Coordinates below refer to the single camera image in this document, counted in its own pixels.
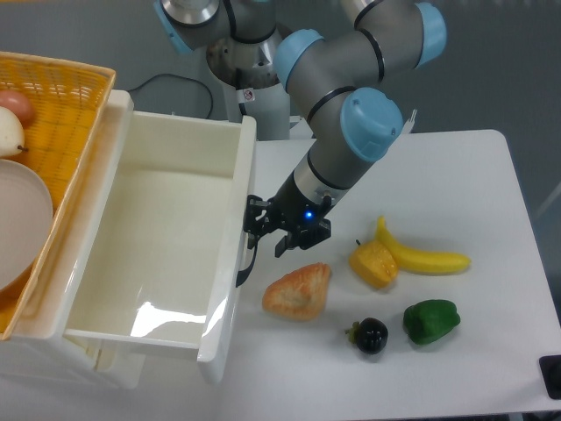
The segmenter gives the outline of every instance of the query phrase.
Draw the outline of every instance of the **white drawer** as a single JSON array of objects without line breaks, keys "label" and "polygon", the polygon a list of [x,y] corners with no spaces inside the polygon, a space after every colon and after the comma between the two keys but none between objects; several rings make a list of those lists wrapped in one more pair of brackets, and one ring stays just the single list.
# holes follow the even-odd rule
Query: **white drawer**
[{"label": "white drawer", "polygon": [[219,382],[238,298],[255,121],[131,111],[118,91],[112,112],[119,118],[98,136],[105,151],[93,153],[15,335],[197,359],[203,376]]}]

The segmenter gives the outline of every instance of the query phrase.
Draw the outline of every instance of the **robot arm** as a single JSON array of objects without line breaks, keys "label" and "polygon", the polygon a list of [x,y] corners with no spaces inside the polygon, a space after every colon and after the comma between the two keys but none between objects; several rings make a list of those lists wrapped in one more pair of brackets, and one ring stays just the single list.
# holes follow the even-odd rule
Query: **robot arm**
[{"label": "robot arm", "polygon": [[[316,135],[317,141],[274,197],[247,198],[244,230],[255,253],[259,239],[278,229],[287,234],[275,248],[276,257],[330,237],[331,225],[325,217],[386,154],[403,127],[395,103],[370,87],[389,75],[417,68],[444,50],[445,23],[431,4],[341,2],[355,31],[329,42],[311,30],[277,41],[273,0],[158,0],[155,4],[164,26],[174,31],[169,33],[172,40],[180,37],[194,49],[228,39],[231,48],[220,51],[234,79],[219,79],[236,89],[281,83]],[[251,268],[240,272],[238,285]]]},{"label": "robot arm", "polygon": [[274,58],[281,83],[317,137],[274,197],[248,197],[248,246],[282,229],[287,235],[277,244],[276,257],[329,238],[325,216],[400,135],[398,107],[365,86],[444,50],[444,20],[430,4],[349,0],[344,7],[354,21],[353,33],[328,42],[315,31],[298,31],[280,44]]}]

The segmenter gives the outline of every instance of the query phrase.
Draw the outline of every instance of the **sticker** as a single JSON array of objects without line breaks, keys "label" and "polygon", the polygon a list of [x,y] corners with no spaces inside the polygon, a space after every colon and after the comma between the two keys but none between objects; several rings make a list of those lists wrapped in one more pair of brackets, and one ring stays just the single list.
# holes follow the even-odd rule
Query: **sticker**
[{"label": "sticker", "polygon": [[255,101],[255,92],[251,88],[239,89],[236,91],[238,103],[250,103]]}]

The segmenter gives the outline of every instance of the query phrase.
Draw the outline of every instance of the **white plate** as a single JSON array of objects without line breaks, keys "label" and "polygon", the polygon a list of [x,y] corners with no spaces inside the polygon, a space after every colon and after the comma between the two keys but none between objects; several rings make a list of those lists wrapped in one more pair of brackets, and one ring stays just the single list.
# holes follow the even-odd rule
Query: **white plate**
[{"label": "white plate", "polygon": [[28,167],[0,160],[0,289],[39,254],[53,222],[48,188]]}]

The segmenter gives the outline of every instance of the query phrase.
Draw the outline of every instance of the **yellow banana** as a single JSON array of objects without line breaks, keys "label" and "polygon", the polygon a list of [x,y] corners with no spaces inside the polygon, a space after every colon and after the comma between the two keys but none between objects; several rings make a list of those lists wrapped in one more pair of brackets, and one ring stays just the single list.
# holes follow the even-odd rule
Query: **yellow banana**
[{"label": "yellow banana", "polygon": [[376,239],[394,256],[400,269],[418,274],[451,274],[467,269],[471,260],[460,253],[430,252],[404,246],[386,228],[386,219],[378,218]]}]

